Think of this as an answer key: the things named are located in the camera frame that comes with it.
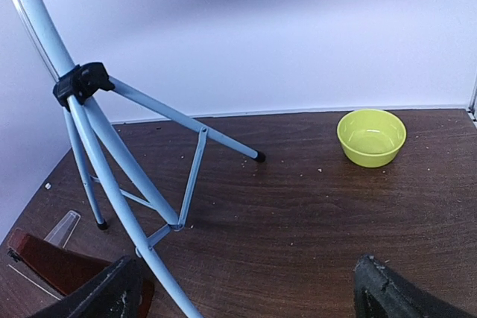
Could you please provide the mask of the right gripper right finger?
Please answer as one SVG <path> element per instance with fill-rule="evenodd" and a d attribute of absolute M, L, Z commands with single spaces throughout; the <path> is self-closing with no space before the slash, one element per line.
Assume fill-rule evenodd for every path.
<path fill-rule="evenodd" d="M 419 289 L 373 255 L 354 269 L 357 317 L 471 317 L 466 311 Z"/>

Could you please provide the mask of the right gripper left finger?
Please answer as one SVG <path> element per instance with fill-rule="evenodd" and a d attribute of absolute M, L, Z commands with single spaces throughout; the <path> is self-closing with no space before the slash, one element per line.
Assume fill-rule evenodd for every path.
<path fill-rule="evenodd" d="M 143 317 L 142 270 L 123 256 L 75 292 L 34 317 Z"/>

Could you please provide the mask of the brown wooden metronome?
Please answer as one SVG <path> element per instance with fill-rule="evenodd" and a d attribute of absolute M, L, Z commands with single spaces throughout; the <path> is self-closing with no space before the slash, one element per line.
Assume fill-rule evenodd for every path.
<path fill-rule="evenodd" d="M 63 298 L 116 262 L 61 249 L 19 228 L 14 229 L 7 245 L 13 258 L 26 264 L 43 281 L 63 294 Z M 143 317 L 146 317 L 154 296 L 154 284 L 143 277 L 143 272 L 142 278 Z"/>

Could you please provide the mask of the clear plastic metronome cover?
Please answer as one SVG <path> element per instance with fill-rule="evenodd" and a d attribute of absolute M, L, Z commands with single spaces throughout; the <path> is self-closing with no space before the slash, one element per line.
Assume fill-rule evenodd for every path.
<path fill-rule="evenodd" d="M 45 236 L 44 240 L 56 247 L 64 249 L 80 219 L 81 215 L 79 213 L 69 210 Z"/>

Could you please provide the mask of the white perforated music stand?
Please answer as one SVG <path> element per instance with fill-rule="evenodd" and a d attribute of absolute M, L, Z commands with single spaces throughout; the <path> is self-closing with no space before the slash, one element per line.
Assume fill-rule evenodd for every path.
<path fill-rule="evenodd" d="M 207 140 L 256 162 L 264 162 L 266 155 L 108 75 L 103 63 L 75 64 L 43 0 L 12 1 L 53 78 L 53 95 L 63 108 L 75 161 L 98 228 L 107 229 L 108 225 L 93 194 L 93 182 L 101 184 L 134 243 L 136 254 L 144 259 L 177 307 L 186 317 L 200 317 L 154 247 L 170 232 L 179 232 L 186 225 Z M 98 90 L 115 92 L 197 133 L 197 146 L 178 212 L 161 195 L 101 110 L 94 98 Z"/>

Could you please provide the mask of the green plastic bowl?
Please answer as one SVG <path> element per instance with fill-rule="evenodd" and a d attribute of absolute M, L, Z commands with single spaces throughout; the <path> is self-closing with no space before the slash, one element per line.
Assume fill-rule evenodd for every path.
<path fill-rule="evenodd" d="M 336 134 L 351 162 L 364 168 L 380 168 L 396 158 L 405 144 L 407 129 L 391 112 L 359 109 L 340 119 Z"/>

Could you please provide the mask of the right aluminium corner post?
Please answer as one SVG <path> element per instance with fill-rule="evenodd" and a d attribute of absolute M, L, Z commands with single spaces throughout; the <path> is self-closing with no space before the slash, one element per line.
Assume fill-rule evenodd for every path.
<path fill-rule="evenodd" d="M 470 98 L 469 106 L 467 107 L 467 114 L 473 121 L 474 125 L 477 122 L 477 78 L 474 82 L 473 92 Z"/>

